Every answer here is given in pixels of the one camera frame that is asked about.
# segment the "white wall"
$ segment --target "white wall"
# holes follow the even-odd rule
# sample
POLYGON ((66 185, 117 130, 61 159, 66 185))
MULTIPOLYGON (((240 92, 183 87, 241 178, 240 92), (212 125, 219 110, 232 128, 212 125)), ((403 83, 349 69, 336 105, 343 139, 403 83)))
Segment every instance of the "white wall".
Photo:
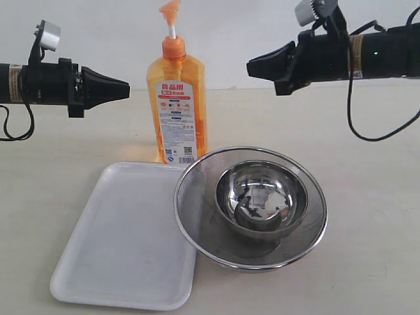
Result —
MULTIPOLYGON (((26 64, 34 39, 32 33, 36 24, 45 19, 62 28, 58 50, 49 52, 45 61, 72 58, 98 72, 127 80, 133 89, 145 89, 147 67, 160 56, 161 41, 167 34, 158 11, 165 2, 3 0, 0 62, 26 64)), ((188 53, 205 62, 208 88, 271 87, 269 82, 248 77, 245 65, 250 58, 296 40, 301 31, 294 15, 297 3, 298 0, 184 0, 177 31, 185 39, 188 53)), ((385 27, 403 25, 417 5, 414 0, 340 1, 349 30, 373 19, 385 27)), ((391 83, 413 84, 400 79, 391 83)))

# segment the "white tray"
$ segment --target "white tray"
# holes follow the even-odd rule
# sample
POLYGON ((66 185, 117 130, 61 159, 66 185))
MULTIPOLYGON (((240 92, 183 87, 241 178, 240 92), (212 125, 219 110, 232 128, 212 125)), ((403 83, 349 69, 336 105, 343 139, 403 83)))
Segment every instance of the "white tray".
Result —
POLYGON ((52 276, 52 295, 87 305, 182 306, 196 263, 173 212, 183 170, 157 163, 105 169, 52 276))

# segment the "orange pump head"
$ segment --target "orange pump head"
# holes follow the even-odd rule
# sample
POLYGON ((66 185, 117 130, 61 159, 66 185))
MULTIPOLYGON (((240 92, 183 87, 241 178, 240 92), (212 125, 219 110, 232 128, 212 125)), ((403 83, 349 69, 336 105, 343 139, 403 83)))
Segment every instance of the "orange pump head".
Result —
POLYGON ((185 42, 175 33, 175 20, 177 19, 180 0, 172 0, 159 9, 168 23, 169 36, 162 43, 163 57, 165 59, 180 59, 185 56, 185 42))

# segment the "metal bowl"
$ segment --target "metal bowl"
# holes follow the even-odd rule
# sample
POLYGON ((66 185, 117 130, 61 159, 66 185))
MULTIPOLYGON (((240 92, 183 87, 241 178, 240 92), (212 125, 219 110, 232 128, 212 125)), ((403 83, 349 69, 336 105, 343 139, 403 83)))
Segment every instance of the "metal bowl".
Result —
POLYGON ((239 235, 271 242, 298 227, 307 195, 299 178, 281 165, 244 161, 219 179, 216 204, 222 218, 239 235))
POLYGON ((174 208, 192 246, 242 272, 271 271, 304 257, 327 226, 326 201, 314 177, 263 148, 223 148, 193 162, 175 188, 174 208), (246 189, 246 180, 248 188, 255 183, 262 191, 246 189))

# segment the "table surface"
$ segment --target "table surface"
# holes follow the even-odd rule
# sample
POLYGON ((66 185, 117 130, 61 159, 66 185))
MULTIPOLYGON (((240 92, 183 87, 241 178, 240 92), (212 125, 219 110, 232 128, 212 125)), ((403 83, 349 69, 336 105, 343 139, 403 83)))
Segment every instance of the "table surface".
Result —
MULTIPOLYGON (((357 87, 354 124, 371 137, 418 110, 415 87, 357 87)), ((250 145, 301 163, 329 209, 322 242, 267 274, 238 274, 199 255, 192 293, 170 314, 418 314, 420 124, 383 142, 349 130, 345 88, 209 91, 209 149, 250 145)), ((29 119, 10 105, 13 135, 29 119)), ((148 95, 103 104, 84 119, 34 106, 35 134, 2 142, 0 305, 4 314, 152 314, 79 306, 51 296, 49 281, 102 170, 158 161, 148 95)))

